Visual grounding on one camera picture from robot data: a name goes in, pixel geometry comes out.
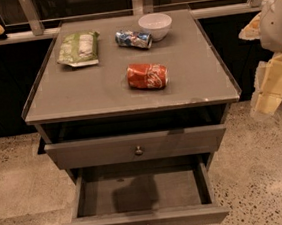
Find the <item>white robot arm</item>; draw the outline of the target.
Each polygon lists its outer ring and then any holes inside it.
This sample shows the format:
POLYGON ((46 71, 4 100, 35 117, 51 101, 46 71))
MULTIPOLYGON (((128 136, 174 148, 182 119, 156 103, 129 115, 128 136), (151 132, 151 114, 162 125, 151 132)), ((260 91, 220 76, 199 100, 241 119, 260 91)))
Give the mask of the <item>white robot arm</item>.
POLYGON ((259 62, 251 98, 251 116, 264 120, 282 103, 282 0, 268 0, 261 12, 239 33, 241 40, 258 39, 273 52, 269 61, 259 62))

